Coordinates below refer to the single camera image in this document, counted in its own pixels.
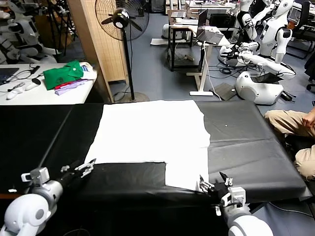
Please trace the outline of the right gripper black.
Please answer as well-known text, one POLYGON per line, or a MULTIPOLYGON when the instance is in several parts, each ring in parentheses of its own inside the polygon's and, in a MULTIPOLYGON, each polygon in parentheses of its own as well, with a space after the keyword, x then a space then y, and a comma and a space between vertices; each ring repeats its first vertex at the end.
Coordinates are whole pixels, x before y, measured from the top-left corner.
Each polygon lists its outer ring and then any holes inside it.
POLYGON ((199 175, 199 180, 196 182, 196 189, 203 193, 208 193, 213 204, 220 204, 222 197, 229 193, 228 187, 233 185, 233 178, 228 177, 225 173, 219 172, 224 183, 207 182, 202 175, 199 175))

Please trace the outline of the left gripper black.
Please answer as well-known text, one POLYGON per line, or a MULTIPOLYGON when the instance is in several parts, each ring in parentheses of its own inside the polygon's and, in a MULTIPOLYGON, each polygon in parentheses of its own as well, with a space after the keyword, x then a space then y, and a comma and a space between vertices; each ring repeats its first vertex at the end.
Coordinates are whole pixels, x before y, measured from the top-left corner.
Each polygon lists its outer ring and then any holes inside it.
POLYGON ((64 174, 58 178, 58 182, 61 184, 64 194, 79 191, 82 177, 85 177, 92 172, 95 161, 96 159, 93 159, 90 162, 79 166, 80 161, 76 160, 71 164, 61 167, 60 172, 64 174))

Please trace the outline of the seated person's hand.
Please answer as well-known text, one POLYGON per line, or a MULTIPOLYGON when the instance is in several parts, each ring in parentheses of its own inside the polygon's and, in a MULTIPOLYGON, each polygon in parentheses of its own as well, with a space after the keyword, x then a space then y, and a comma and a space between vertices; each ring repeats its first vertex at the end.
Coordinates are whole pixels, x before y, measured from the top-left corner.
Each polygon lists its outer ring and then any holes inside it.
POLYGON ((312 128, 315 125, 315 114, 309 112, 302 117, 302 122, 305 127, 312 128))

